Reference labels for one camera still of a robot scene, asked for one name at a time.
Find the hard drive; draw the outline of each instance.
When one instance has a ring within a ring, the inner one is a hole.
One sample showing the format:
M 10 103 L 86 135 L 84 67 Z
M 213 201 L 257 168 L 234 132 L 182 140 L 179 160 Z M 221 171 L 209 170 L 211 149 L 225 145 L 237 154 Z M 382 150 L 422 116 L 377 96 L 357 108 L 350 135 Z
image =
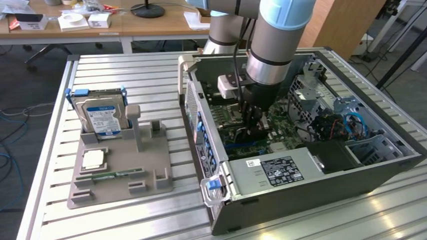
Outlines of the hard drive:
M 74 93 L 67 89 L 66 96 L 78 113 L 84 133 L 96 133 L 100 140 L 120 137 L 122 129 L 130 128 L 126 89 L 76 89 Z

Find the desk leg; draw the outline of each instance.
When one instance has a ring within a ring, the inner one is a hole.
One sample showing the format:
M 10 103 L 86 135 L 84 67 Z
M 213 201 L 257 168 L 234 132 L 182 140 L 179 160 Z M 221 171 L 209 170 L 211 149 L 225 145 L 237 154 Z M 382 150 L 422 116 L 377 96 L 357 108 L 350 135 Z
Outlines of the desk leg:
M 385 27 L 382 28 L 382 30 L 379 31 L 379 34 L 378 36 L 375 37 L 373 43 L 370 44 L 369 48 L 367 48 L 367 52 L 369 53 L 373 53 L 377 46 L 379 45 L 381 41 L 383 40 L 383 37 L 386 36 L 386 33 L 389 32 L 390 28 L 393 27 L 403 9 L 406 8 L 407 6 L 407 0 L 402 0 L 401 1 L 401 4 L 399 4 L 399 7 L 398 7 L 398 14 L 395 16 L 391 16 Z
M 418 71 L 421 66 L 423 65 L 423 63 L 427 60 L 427 52 L 423 54 L 423 56 L 421 56 L 421 58 L 418 59 L 418 61 L 414 63 L 411 70 L 413 71 Z
M 414 14 L 414 16 L 411 17 L 411 19 L 409 20 L 405 28 L 402 29 L 399 35 L 395 37 L 395 40 L 393 41 L 393 44 L 390 45 L 391 47 L 387 49 L 389 52 L 393 52 L 397 48 L 397 46 L 399 45 L 402 39 L 406 37 L 407 33 L 410 32 L 409 29 L 413 28 L 415 21 L 418 19 L 418 17 L 422 15 L 422 13 L 425 12 L 425 9 L 427 8 L 427 5 L 423 6 L 419 11 Z
M 123 53 L 131 54 L 132 53 L 132 44 L 131 44 L 132 37 L 122 37 L 120 42 L 122 42 Z

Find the white box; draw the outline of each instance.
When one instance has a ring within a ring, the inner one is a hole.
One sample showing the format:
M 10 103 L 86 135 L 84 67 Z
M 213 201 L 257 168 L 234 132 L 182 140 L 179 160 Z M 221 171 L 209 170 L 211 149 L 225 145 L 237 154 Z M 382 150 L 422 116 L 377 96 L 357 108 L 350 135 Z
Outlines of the white box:
M 362 38 L 362 40 L 359 42 L 359 45 L 354 50 L 353 55 L 357 55 L 357 56 L 363 55 L 366 53 L 366 51 L 369 49 L 369 46 L 373 43 L 373 41 L 374 41 L 374 38 L 370 35 L 365 34 L 363 38 Z
M 88 17 L 88 25 L 91 28 L 103 28 L 107 29 L 110 28 L 110 25 L 112 23 L 111 19 L 111 14 L 110 13 L 96 13 L 91 14 Z
M 59 27 L 62 32 L 70 32 L 83 29 L 90 29 L 90 24 L 87 19 L 76 13 L 63 14 L 58 18 Z
M 43 15 L 40 21 L 19 21 L 19 26 L 23 30 L 44 30 L 47 28 L 48 21 L 48 17 Z

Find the floor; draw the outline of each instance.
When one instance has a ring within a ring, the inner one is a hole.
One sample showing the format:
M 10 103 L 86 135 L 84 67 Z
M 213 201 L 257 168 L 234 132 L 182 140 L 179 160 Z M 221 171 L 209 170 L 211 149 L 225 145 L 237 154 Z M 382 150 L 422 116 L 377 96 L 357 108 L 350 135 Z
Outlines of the floor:
M 386 19 L 377 20 L 370 28 L 370 35 L 374 37 L 382 26 L 386 23 Z M 390 33 L 385 38 L 385 42 L 393 33 L 401 28 L 397 23 Z M 411 31 L 402 41 L 402 44 L 397 50 L 387 54 L 387 59 L 378 64 L 374 70 L 374 74 L 381 78 L 389 71 L 390 67 L 395 63 L 397 59 L 418 37 L 418 33 Z M 138 43 L 140 48 L 158 52 L 160 45 L 156 41 Z M 60 50 L 54 50 L 46 55 L 36 63 L 38 72 L 30 73 L 26 71 L 24 61 L 27 58 L 42 49 L 43 46 L 35 45 L 32 52 L 26 52 L 20 45 L 14 46 L 11 52 L 0 56 L 0 79 L 3 81 L 0 88 L 0 110 L 11 107 L 30 107 L 40 103 L 54 102 L 58 95 L 58 89 L 62 81 L 63 70 L 66 66 L 67 56 Z M 68 48 L 74 54 L 92 55 L 92 54 L 119 54 L 122 53 L 122 46 L 119 43 L 103 43 L 103 49 L 96 49 L 94 43 L 70 44 Z M 168 41 L 166 44 L 167 51 L 182 51 L 182 41 Z M 193 43 L 185 42 L 185 50 L 193 50 Z M 418 57 L 427 51 L 427 44 L 423 43 L 406 64 L 399 69 L 398 73 L 413 63 Z M 351 58 L 355 62 L 362 63 L 358 57 Z M 354 67 L 362 74 L 370 72 L 369 68 L 373 68 L 377 61 L 371 63 L 355 64 Z M 369 76 L 370 81 L 375 82 L 373 75 Z M 413 118 L 427 128 L 427 111 L 426 104 L 427 98 L 427 68 L 426 65 L 421 67 L 419 72 L 409 70 L 395 83 L 389 87 L 389 91 L 393 94 L 397 103 L 403 110 L 413 116 Z M 46 106 L 35 109 L 31 114 L 43 114 L 52 110 L 52 106 Z M 10 118 L 14 121 L 26 120 L 26 116 L 19 115 Z M 51 116 L 31 117 L 28 120 L 28 131 L 23 138 L 16 143 L 10 145 L 14 159 L 20 167 L 22 179 L 23 179 L 23 196 L 19 201 L 8 207 L 8 211 L 0 212 L 0 240 L 10 240 L 16 238 L 23 209 L 26 208 L 27 197 L 31 189 L 34 175 L 36 171 L 39 156 L 42 152 L 46 132 L 50 124 Z M 6 137 L 12 130 L 19 126 L 18 123 L 0 121 L 0 137 Z M 0 159 L 0 166 L 4 163 L 4 159 Z M 4 176 L 8 168 L 0 168 L 0 179 Z M 0 183 L 0 208 L 4 206 L 18 195 L 20 194 L 19 176 L 15 171 L 10 174 L 8 178 Z

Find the wooden desk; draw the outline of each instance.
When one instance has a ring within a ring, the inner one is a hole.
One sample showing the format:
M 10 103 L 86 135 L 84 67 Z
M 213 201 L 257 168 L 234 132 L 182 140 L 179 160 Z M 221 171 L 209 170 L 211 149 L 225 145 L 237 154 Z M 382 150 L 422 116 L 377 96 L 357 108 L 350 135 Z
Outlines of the wooden desk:
M 100 0 L 103 4 L 130 9 L 143 0 Z M 186 4 L 186 0 L 159 1 Z M 71 9 L 71 6 L 48 6 L 44 0 L 31 0 L 30 6 L 38 14 L 48 17 L 59 17 L 60 10 Z M 0 45 L 23 44 L 67 44 L 122 42 L 123 52 L 132 53 L 131 42 L 146 40 L 185 40 L 207 39 L 210 31 L 191 30 L 185 18 L 185 11 L 193 12 L 190 8 L 163 4 L 164 16 L 154 19 L 136 17 L 131 11 L 124 14 L 114 14 L 110 28 L 90 28 L 78 31 L 62 32 L 58 21 L 50 21 L 46 30 L 10 30 L 10 22 L 15 19 L 8 16 L 0 21 Z

